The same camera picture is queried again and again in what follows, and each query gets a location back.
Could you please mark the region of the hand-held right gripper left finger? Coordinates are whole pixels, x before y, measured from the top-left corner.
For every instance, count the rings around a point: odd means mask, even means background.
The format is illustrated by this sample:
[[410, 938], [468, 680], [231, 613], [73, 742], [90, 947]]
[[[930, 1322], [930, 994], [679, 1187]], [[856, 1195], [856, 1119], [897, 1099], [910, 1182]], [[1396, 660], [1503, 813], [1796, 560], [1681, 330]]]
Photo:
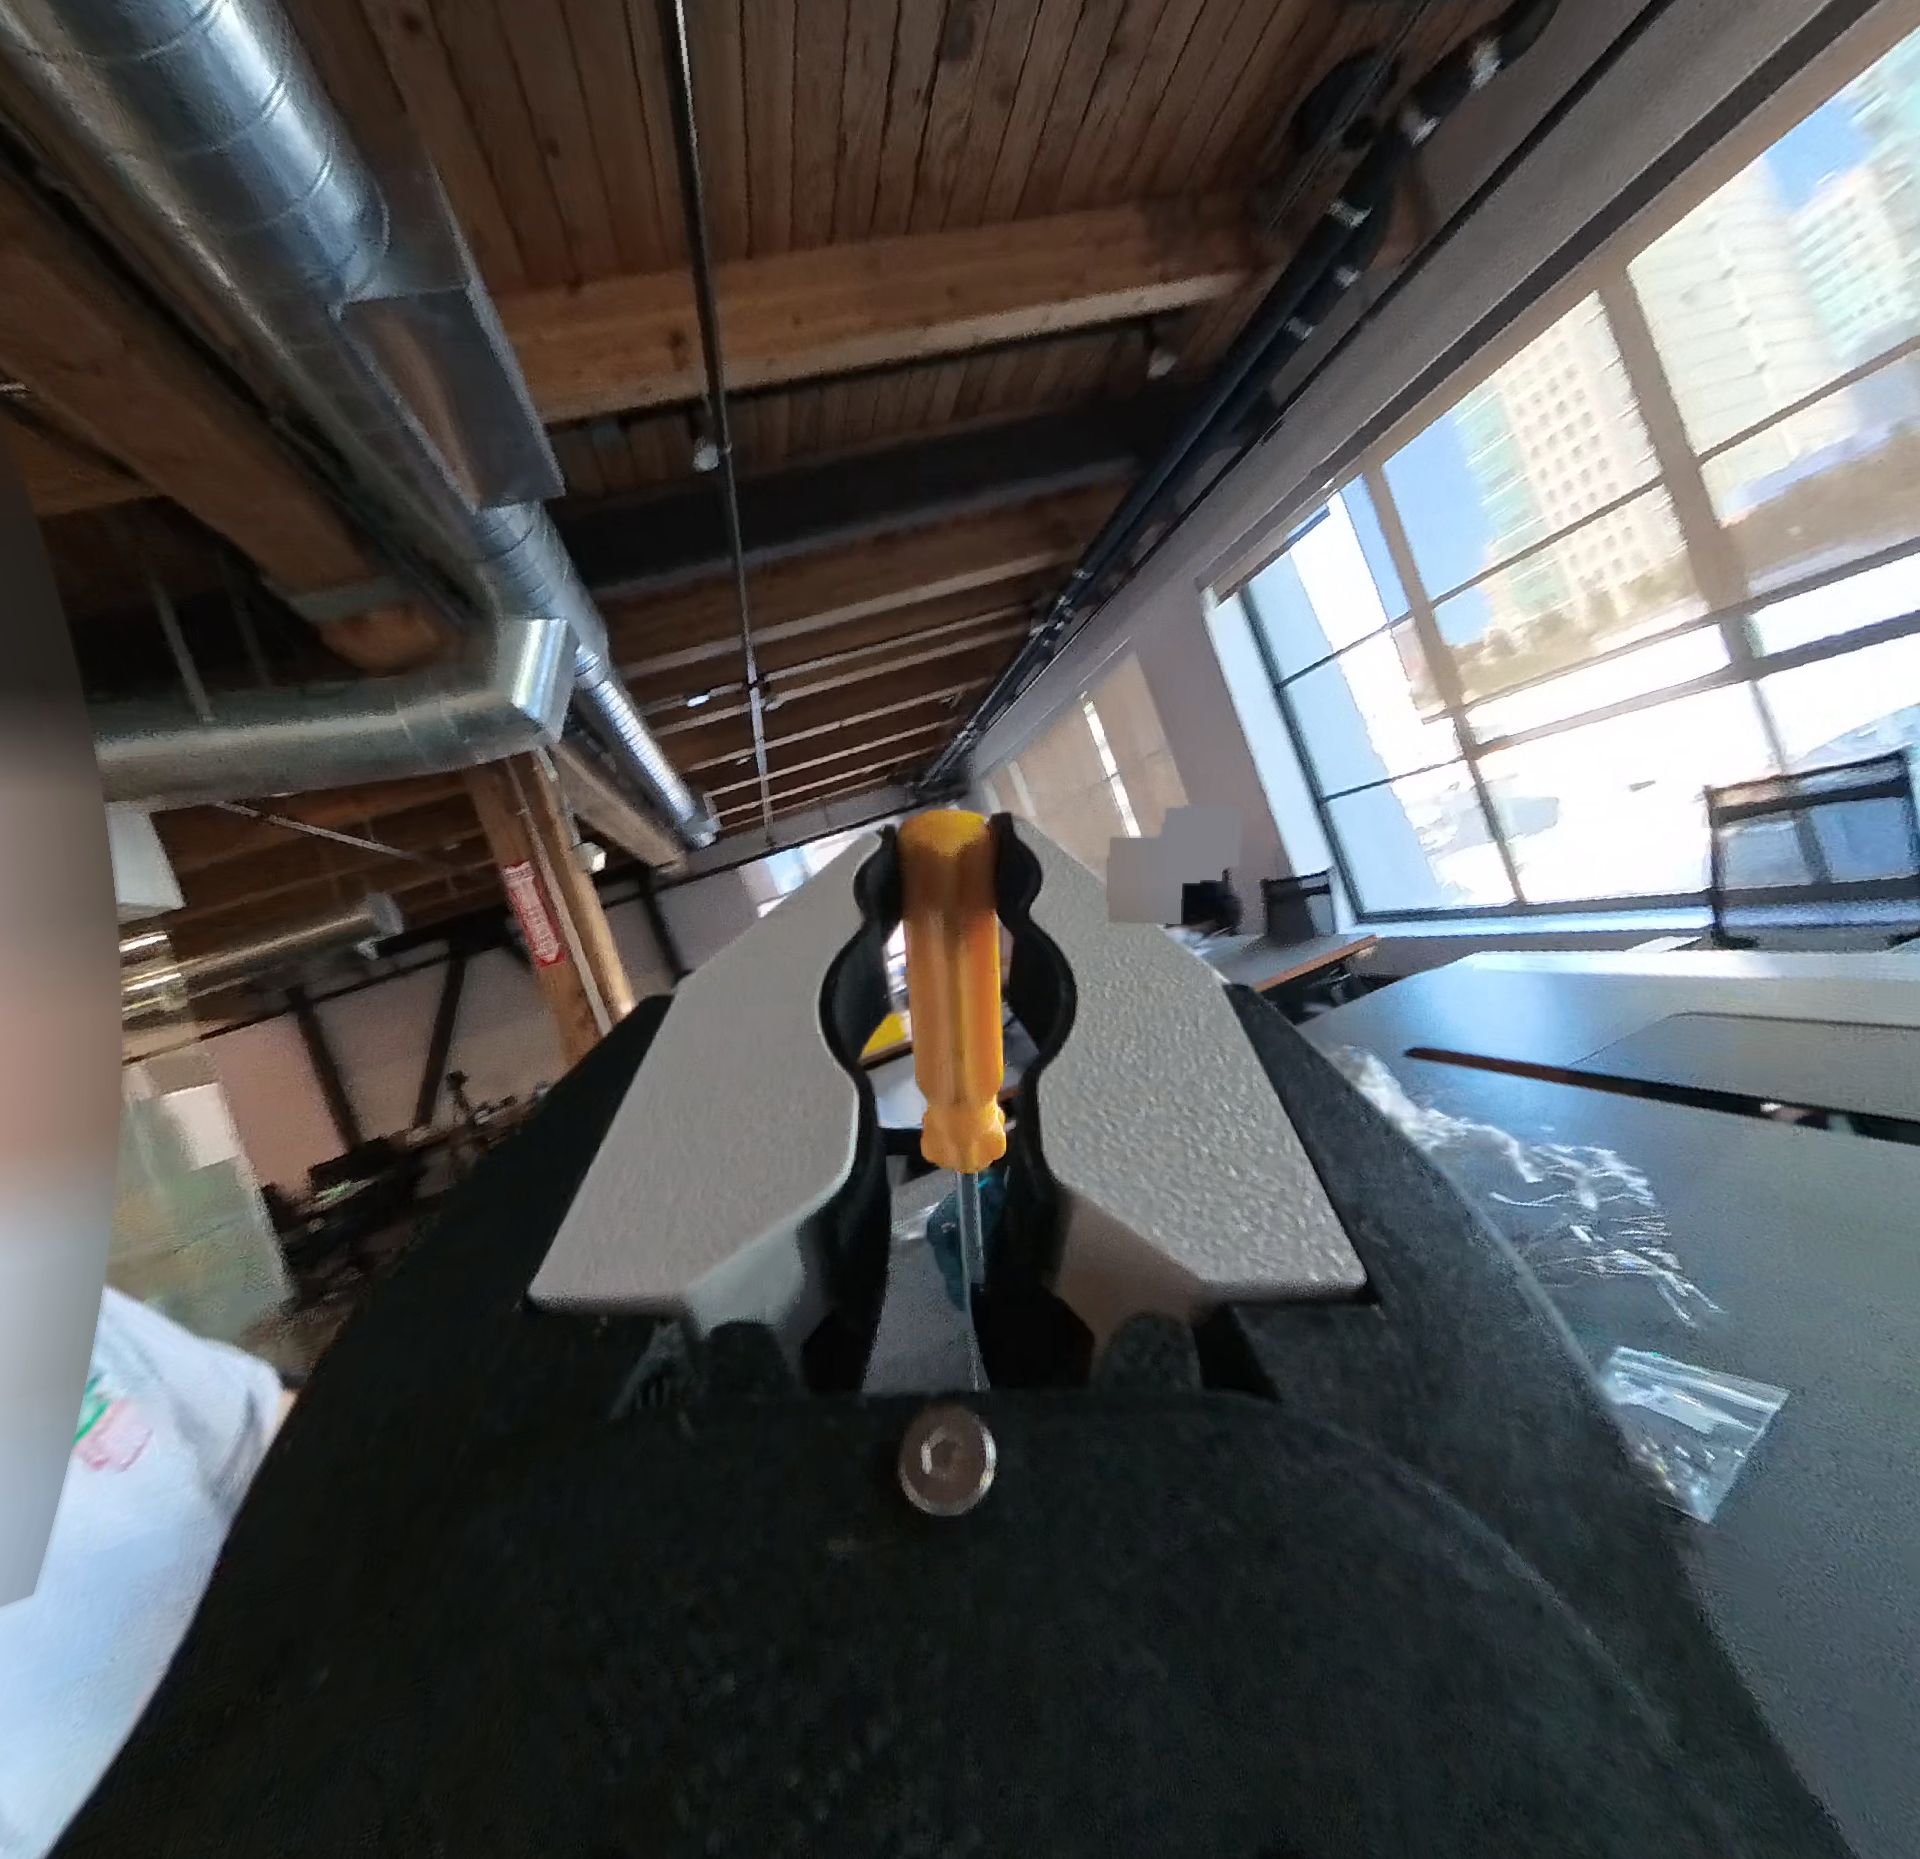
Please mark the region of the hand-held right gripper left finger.
[[811, 1389], [856, 1389], [891, 1207], [862, 1051], [889, 1010], [897, 830], [854, 838], [672, 994], [530, 1301], [766, 1329]]

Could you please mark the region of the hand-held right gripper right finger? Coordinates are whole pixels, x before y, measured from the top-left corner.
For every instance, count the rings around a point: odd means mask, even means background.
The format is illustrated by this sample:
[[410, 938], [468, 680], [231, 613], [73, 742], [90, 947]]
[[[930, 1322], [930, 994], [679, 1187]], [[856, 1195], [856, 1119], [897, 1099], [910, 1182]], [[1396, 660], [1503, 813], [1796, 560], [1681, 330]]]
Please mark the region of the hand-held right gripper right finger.
[[1232, 987], [1021, 816], [995, 816], [1014, 1090], [1001, 1291], [1076, 1318], [1205, 1318], [1347, 1301], [1363, 1261], [1244, 1026]]

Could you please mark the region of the yellow handled screwdriver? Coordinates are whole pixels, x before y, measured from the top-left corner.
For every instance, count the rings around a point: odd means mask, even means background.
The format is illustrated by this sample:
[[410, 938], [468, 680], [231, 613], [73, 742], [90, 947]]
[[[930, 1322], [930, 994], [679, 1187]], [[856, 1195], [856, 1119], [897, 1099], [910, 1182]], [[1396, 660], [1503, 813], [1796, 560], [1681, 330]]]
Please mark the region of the yellow handled screwdriver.
[[930, 811], [897, 830], [904, 1006], [924, 1092], [924, 1155], [958, 1174], [958, 1265], [969, 1386], [988, 1366], [975, 1298], [985, 1291], [985, 1174], [1003, 1159], [998, 845], [988, 816]]

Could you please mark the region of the black desk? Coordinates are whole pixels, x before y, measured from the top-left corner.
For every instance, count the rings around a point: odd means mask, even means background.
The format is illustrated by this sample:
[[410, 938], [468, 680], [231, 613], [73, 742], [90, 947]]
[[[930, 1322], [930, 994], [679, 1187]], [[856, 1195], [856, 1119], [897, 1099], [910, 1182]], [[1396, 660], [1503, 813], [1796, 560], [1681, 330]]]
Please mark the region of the black desk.
[[1789, 1389], [1715, 1524], [1654, 1505], [1855, 1854], [1917, 1854], [1917, 961], [1476, 953], [1304, 1026], [1526, 1142], [1613, 1149], [1723, 1305], [1550, 1287], [1616, 1346]]

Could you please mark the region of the crumpled clear plastic wrap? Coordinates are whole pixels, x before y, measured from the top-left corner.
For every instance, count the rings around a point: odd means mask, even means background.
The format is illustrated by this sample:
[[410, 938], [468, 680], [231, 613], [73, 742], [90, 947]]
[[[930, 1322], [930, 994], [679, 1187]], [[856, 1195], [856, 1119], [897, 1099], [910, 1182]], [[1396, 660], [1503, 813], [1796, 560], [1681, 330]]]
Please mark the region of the crumpled clear plastic wrap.
[[1507, 1236], [1545, 1287], [1633, 1281], [1688, 1329], [1723, 1312], [1690, 1277], [1650, 1180], [1618, 1153], [1526, 1142], [1421, 1104], [1361, 1047], [1332, 1047], [1330, 1058]]

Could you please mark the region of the small clear screw bag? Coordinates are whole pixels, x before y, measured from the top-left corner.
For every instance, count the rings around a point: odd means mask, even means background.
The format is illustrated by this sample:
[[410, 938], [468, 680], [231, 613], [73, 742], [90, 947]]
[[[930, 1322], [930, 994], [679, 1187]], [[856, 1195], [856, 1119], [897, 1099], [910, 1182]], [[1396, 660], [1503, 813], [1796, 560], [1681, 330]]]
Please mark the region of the small clear screw bag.
[[1660, 1498], [1693, 1524], [1715, 1524], [1789, 1389], [1673, 1356], [1616, 1346], [1599, 1389], [1625, 1450]]

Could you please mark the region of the large grid window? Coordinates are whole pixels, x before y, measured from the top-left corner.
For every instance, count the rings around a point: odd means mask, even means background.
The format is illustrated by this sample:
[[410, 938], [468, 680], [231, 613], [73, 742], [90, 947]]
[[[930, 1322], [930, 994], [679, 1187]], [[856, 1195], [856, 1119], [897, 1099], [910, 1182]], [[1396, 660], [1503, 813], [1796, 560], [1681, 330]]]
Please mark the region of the large grid window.
[[1775, 94], [1354, 454], [1211, 640], [1363, 918], [1708, 884], [1708, 786], [1917, 749], [1917, 33]]

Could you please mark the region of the black office chair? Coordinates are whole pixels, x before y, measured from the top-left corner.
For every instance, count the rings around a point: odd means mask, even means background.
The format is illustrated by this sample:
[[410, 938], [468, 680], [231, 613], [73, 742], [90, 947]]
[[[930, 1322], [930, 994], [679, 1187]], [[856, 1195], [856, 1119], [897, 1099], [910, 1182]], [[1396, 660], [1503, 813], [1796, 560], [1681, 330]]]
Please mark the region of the black office chair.
[[1917, 790], [1902, 749], [1774, 771], [1700, 794], [1704, 944], [1756, 950], [1767, 934], [1894, 927], [1917, 937]]

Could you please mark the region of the black ceiling pipes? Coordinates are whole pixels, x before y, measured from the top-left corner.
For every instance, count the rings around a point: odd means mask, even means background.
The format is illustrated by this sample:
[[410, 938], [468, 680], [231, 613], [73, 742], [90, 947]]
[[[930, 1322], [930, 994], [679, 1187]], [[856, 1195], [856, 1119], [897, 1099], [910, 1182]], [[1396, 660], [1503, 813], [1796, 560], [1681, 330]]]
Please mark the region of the black ceiling pipes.
[[992, 680], [978, 706], [919, 769], [919, 796], [958, 796], [982, 737], [1070, 650], [1073, 640], [1129, 586], [1143, 537], [1162, 526], [1183, 485], [1229, 442], [1275, 372], [1294, 360], [1327, 314], [1381, 257], [1396, 192], [1417, 152], [1453, 113], [1509, 72], [1549, 31], [1562, 0], [1499, 0], [1416, 79], [1404, 51], [1444, 0], [1412, 0], [1395, 31], [1327, 69], [1285, 122], [1287, 167], [1282, 192], [1261, 206], [1261, 230], [1279, 232], [1294, 206], [1316, 206], [1293, 240], [1275, 281], [1261, 291], [1232, 344], [1090, 547], [1042, 605], [1017, 651]]

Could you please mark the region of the person's white shirt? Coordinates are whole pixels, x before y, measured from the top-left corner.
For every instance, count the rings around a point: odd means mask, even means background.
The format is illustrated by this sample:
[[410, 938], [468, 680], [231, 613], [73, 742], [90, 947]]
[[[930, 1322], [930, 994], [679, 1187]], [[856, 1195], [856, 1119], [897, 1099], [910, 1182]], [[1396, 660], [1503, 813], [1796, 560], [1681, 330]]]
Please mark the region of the person's white shirt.
[[295, 1389], [104, 1291], [36, 1589], [5, 1605], [5, 1854], [49, 1854], [155, 1703]]

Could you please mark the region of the wooden post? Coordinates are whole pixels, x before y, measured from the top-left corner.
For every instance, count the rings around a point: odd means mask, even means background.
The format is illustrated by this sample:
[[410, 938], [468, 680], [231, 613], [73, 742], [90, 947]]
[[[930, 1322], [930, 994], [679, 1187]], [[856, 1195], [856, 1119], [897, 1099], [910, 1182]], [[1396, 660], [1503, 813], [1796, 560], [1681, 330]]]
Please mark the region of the wooden post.
[[614, 950], [605, 903], [576, 855], [580, 839], [565, 811], [560, 781], [544, 753], [462, 771], [483, 819], [492, 865], [530, 856], [547, 884], [571, 961], [532, 979], [547, 1006], [568, 1065], [580, 1063], [631, 1007], [635, 987]]

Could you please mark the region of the red wall sign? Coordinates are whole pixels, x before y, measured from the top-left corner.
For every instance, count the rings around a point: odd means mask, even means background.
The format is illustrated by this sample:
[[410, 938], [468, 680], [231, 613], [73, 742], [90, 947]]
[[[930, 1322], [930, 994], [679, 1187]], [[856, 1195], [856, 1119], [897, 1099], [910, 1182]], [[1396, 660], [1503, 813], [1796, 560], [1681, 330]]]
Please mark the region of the red wall sign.
[[539, 970], [565, 966], [571, 961], [571, 953], [568, 953], [565, 929], [555, 914], [555, 904], [547, 899], [547, 884], [539, 879], [539, 867], [530, 856], [520, 856], [514, 865], [500, 865], [494, 871], [500, 871], [506, 903], [517, 914], [520, 938], [526, 947], [530, 963], [539, 966]]

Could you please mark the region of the silver air duct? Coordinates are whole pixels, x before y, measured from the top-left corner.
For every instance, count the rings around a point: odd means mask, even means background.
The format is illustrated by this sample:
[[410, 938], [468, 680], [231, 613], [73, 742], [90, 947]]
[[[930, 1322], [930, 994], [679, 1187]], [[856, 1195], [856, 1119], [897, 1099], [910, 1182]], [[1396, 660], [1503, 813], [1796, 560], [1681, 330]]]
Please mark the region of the silver air duct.
[[355, 140], [284, 0], [5, 0], [5, 60], [240, 316], [399, 547], [492, 618], [571, 630], [613, 769], [711, 845], [547, 510], [565, 476], [430, 160]]

